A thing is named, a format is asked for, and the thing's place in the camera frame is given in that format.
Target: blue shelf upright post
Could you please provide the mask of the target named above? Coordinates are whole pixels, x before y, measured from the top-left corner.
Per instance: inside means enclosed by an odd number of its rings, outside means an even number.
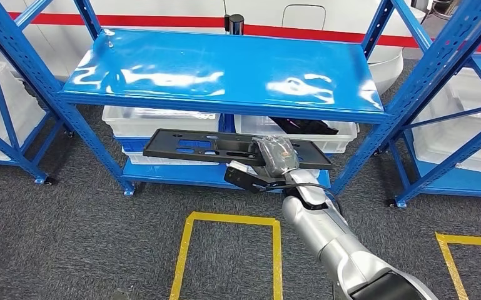
[[[54,113],[84,139],[99,160],[108,168],[115,180],[122,185],[125,194],[133,194],[132,183],[121,178],[122,170],[120,166],[100,143],[76,107],[61,101],[56,96],[56,93],[61,89],[61,83],[52,75],[22,32],[23,24],[33,19],[30,15],[39,13],[48,3],[50,3],[50,0],[36,1],[32,4],[33,6],[25,10],[25,17],[20,19],[19,24],[16,24],[10,18],[0,3],[0,50]],[[89,5],[87,1],[77,1],[77,3],[84,4],[86,6],[82,7],[89,8],[87,7]],[[89,24],[94,24],[95,21],[96,18],[89,20]]]
[[[414,114],[423,103],[429,101],[442,88],[446,81],[457,72],[470,58],[481,43],[481,1],[464,1],[450,22],[432,43],[424,29],[415,20],[403,0],[384,0],[379,5],[375,20],[364,40],[364,49],[378,40],[380,30],[387,20],[391,2],[405,24],[410,26],[417,44],[424,52],[423,58],[386,106],[391,115],[385,122],[375,125],[365,138],[358,151],[350,159],[333,185],[336,193],[343,191],[345,185],[356,175],[368,158],[383,144],[388,146],[390,139],[401,135],[400,128],[409,116]]]
[[[121,170],[75,104],[229,114],[223,131],[233,130],[234,114],[369,124],[391,117],[359,44],[101,28],[89,1],[75,3],[94,41],[63,87],[1,5],[0,48],[128,193],[133,192],[130,181],[233,186],[223,180],[223,166],[147,166],[128,161]],[[320,180],[330,185],[326,171]]]

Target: red stripe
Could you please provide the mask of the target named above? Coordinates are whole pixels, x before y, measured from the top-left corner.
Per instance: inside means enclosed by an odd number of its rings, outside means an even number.
[[[16,18],[18,12],[10,12]],[[103,26],[142,26],[142,27],[193,27],[193,28],[221,28],[222,17],[186,17],[186,16],[124,16],[114,14],[97,15]],[[79,14],[50,14],[38,15],[33,24],[45,25],[83,25]],[[319,41],[339,41],[360,43],[364,37],[361,33],[322,31],[312,29],[297,29],[262,25],[245,25],[245,34],[254,36],[273,36],[276,38],[314,39]],[[408,36],[381,36],[379,45],[417,48],[417,43]]]

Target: caster wheel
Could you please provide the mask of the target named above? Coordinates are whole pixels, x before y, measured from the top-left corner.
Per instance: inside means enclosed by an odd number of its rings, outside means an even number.
[[[395,199],[387,199],[386,206],[389,208],[395,208],[397,206],[397,203],[395,202]]]
[[[58,181],[55,178],[52,178],[52,177],[45,178],[45,181],[43,182],[43,184],[45,184],[46,186],[53,186],[56,183],[58,183]]]
[[[74,137],[74,131],[67,131],[65,130],[63,132],[65,135],[67,135],[68,138],[72,139]]]

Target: cable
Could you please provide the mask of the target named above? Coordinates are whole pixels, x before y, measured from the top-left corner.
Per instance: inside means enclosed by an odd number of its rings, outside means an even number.
[[[336,202],[336,206],[337,206],[337,209],[338,209],[338,212],[342,215],[342,217],[345,218],[345,216],[343,215],[343,209],[342,209],[342,206],[340,205],[340,200],[338,199],[338,197],[336,197],[329,189],[328,187],[326,186],[323,186],[321,184],[317,184],[317,183],[294,183],[294,184],[285,184],[284,186],[265,186],[264,188],[266,190],[272,190],[272,189],[291,189],[291,188],[297,188],[297,187],[300,187],[300,186],[315,186],[316,188],[320,188],[320,189],[323,189],[324,191],[328,192],[332,198],[334,198],[334,202]]]

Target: shelf frame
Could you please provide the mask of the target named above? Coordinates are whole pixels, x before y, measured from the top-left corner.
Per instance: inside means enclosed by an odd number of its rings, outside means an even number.
[[[420,35],[419,30],[410,31],[414,33],[414,35],[416,33]],[[467,66],[473,68],[481,79],[481,54],[473,54],[480,44],[481,1],[464,1],[458,7],[456,13],[441,31],[437,39],[429,46],[428,50],[426,50],[426,44],[421,46],[424,51],[423,58],[397,92],[392,102],[386,106],[386,111],[394,114],[391,109],[393,109],[394,106],[399,107],[399,100],[404,98],[406,93],[409,93],[413,95],[413,103],[408,105],[409,109],[401,110],[397,124],[393,130],[382,139],[380,147],[370,144],[368,146],[366,145],[368,147],[367,150],[358,150],[358,153],[363,154],[373,153],[374,151],[383,153],[389,149],[392,153],[403,186],[402,192],[394,198],[395,204],[398,207],[405,208],[407,202],[419,194],[481,197],[481,172],[456,167],[459,163],[462,163],[481,149],[481,132],[440,164],[430,164],[417,160],[413,149],[413,136],[411,132],[411,128],[417,126],[481,113],[481,107],[479,107],[469,111],[436,117],[412,124],[413,120],[419,115],[422,109],[428,105],[436,93],[438,93],[445,83],[453,75],[457,74],[462,67]],[[422,72],[423,69],[428,70],[428,74]],[[432,74],[433,78],[429,80],[423,79],[428,78],[429,74]],[[373,129],[371,134],[376,133],[377,131]],[[395,146],[396,142],[401,138],[405,141],[405,146],[410,153],[410,160],[416,171],[417,179],[414,182],[410,182],[400,153]],[[352,161],[348,166],[351,165],[352,167],[360,163],[362,162]],[[459,182],[467,184],[466,186],[460,186]],[[336,181],[334,186],[336,191],[339,191],[343,185]]]
[[[49,3],[50,1],[47,0],[36,1],[30,7],[30,9],[27,9],[23,14],[18,17],[18,28],[26,27],[26,25],[30,21],[32,21],[32,19],[34,19],[35,15],[37,15],[41,10],[43,10],[43,8],[45,8]],[[51,106],[48,102],[43,102],[46,107],[44,117],[40,120],[38,125],[29,133],[28,137],[23,142],[23,145],[19,145],[19,141],[16,136],[14,125],[12,123],[12,119],[8,111],[8,106],[6,104],[6,100],[4,98],[3,90],[0,84],[0,113],[1,117],[3,118],[4,127],[6,129],[9,139],[8,143],[2,138],[0,138],[0,151],[9,158],[9,160],[7,161],[0,160],[0,165],[20,167],[24,169],[27,173],[32,175],[32,177],[34,177],[34,182],[39,184],[45,183],[47,178],[49,177],[45,172],[41,171],[38,168],[39,161],[52,143],[56,134],[60,132],[62,127],[64,127],[64,120],[58,117],[56,111],[50,108]],[[29,149],[30,145],[38,136],[40,130],[45,126],[49,119],[54,119],[55,124],[50,130],[48,136],[36,152],[35,156],[32,159],[26,158],[25,152]]]

